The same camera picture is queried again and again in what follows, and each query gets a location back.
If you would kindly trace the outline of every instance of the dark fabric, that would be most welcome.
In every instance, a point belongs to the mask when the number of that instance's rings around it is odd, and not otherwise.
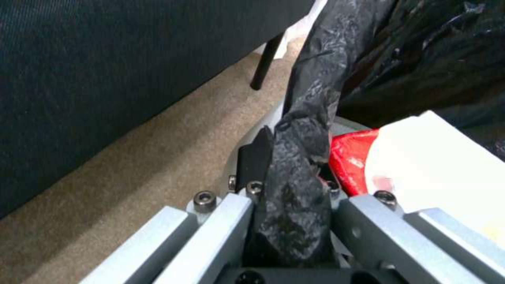
[[[0,217],[285,30],[312,3],[2,1]]]

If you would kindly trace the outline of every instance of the crumpled black plastic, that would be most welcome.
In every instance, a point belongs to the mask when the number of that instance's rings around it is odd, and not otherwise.
[[[338,79],[350,74],[392,3],[329,0],[318,17],[310,38],[322,40],[304,45],[291,74],[285,106],[289,111],[275,127],[265,192],[243,255],[245,266],[314,267],[331,262],[328,187],[317,173],[328,161],[328,129],[343,84]]]
[[[504,1],[398,1],[337,115],[380,127],[433,110],[505,161],[504,13]]]

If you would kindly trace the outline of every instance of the black plastic bag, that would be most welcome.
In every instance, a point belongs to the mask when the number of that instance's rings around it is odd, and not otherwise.
[[[399,1],[346,78],[337,115],[380,127],[433,110],[505,160],[504,7]]]
[[[328,160],[339,78],[350,74],[392,3],[330,0],[318,17],[309,38],[321,40],[306,42],[290,79],[289,111],[275,128],[245,266],[314,267],[332,261],[328,187],[317,173]]]

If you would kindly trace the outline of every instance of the gray metal frame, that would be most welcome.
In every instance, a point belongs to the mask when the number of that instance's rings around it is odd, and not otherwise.
[[[197,228],[196,216],[165,207],[81,283],[151,282]]]
[[[154,283],[213,283],[238,267],[252,212],[249,198],[228,194]]]

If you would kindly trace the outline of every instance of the beige carpet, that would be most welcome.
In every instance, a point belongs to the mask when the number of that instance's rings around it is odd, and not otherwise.
[[[0,283],[79,282],[163,206],[216,190],[230,151],[285,94],[304,39],[249,87],[251,54],[0,220]]]

